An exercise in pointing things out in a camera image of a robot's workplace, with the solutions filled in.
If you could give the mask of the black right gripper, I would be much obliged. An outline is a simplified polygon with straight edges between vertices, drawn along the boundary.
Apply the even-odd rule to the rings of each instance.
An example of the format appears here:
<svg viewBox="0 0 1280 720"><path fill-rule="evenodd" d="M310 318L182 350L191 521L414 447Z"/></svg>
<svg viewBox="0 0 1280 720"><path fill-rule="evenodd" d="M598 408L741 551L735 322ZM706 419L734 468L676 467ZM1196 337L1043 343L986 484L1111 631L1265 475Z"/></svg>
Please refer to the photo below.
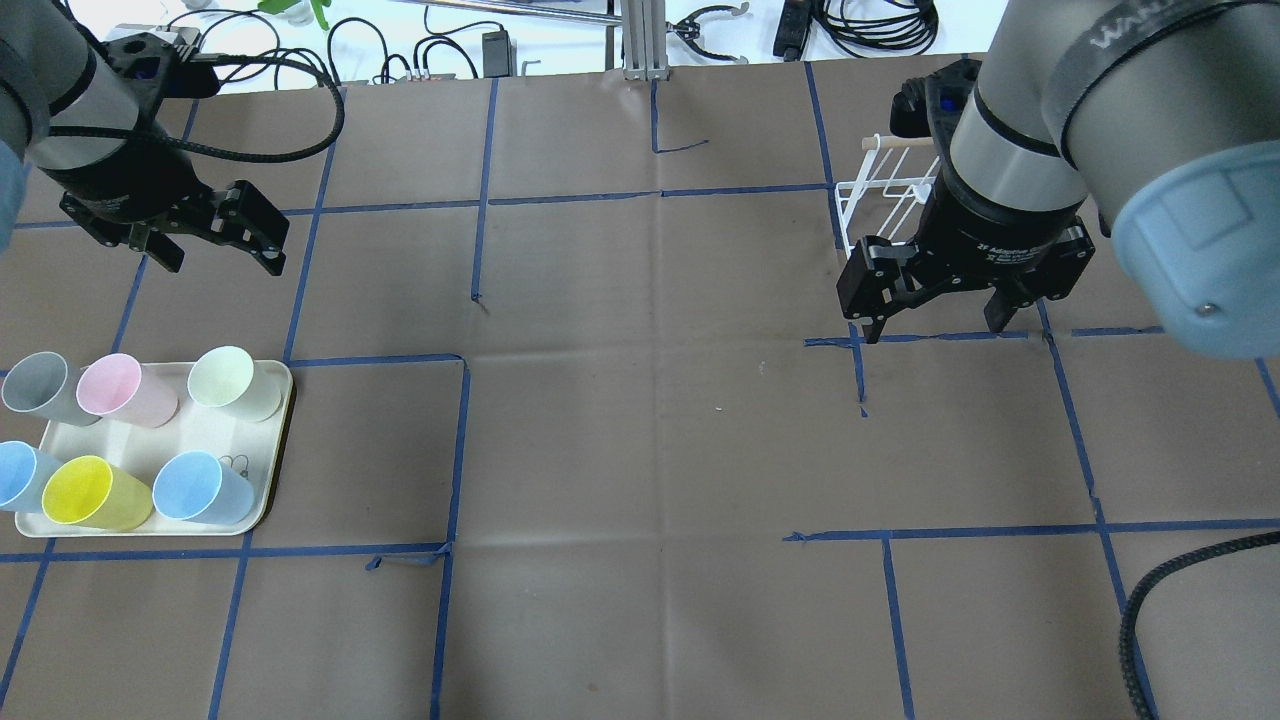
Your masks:
<svg viewBox="0 0 1280 720"><path fill-rule="evenodd" d="M1036 299L1068 296L1096 247L1076 206L1025 211L989 201L951 167L933 184L911 242L864 236L836 283L841 313L869 345L906 307L915 288L993 287L986 305L991 333L1002 333Z"/></svg>

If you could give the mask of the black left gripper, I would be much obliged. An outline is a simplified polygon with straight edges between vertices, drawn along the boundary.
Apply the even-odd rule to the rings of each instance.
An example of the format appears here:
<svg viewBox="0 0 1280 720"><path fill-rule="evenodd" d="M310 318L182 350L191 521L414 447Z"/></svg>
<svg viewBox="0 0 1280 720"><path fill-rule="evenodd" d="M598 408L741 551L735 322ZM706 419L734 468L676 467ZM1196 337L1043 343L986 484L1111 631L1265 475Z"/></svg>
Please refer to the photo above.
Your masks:
<svg viewBox="0 0 1280 720"><path fill-rule="evenodd" d="M247 179L210 188L184 151L116 150L87 167L40 170L64 188L59 206L92 238L115 246L128 237L131 250L169 273L178 273L186 259L163 233L175 206L175 233L247 252L273 277L285 269L289 219Z"/></svg>

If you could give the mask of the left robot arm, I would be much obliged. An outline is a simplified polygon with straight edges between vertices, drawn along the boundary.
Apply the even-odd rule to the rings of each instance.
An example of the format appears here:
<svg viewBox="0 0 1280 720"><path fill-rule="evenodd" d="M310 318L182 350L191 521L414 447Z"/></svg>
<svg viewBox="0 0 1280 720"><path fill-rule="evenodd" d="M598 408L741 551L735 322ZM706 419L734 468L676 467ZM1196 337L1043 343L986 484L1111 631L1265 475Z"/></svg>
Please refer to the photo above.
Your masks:
<svg viewBox="0 0 1280 720"><path fill-rule="evenodd" d="M210 187L191 158L282 164L319 155L346 123L333 78L312 73L335 106L316 143L289 152L219 149L169 135L157 122L163 102L216 95L221 67L308 65L202 53L150 32L101 42L55 1L5 1L1 9L4 245L36 169L61 188L60 209L105 247L125 245L177 273L186 255L175 237L193 236L248 254L270 275L283 273L291 228L283 211L246 179Z"/></svg>

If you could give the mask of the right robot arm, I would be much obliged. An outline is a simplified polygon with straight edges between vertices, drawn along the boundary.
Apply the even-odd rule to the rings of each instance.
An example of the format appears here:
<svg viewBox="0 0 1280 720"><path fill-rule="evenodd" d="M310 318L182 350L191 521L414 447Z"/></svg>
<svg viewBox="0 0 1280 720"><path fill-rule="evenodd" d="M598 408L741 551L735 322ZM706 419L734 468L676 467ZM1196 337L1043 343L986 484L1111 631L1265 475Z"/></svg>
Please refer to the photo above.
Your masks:
<svg viewBox="0 0 1280 720"><path fill-rule="evenodd" d="M1277 354L1275 1L1011 1L983 60L902 83L890 131L938 173L913 237L869 234L837 282L868 343L895 314L992 290L1002 332L1068 297L1092 200L1160 325L1221 359Z"/></svg>

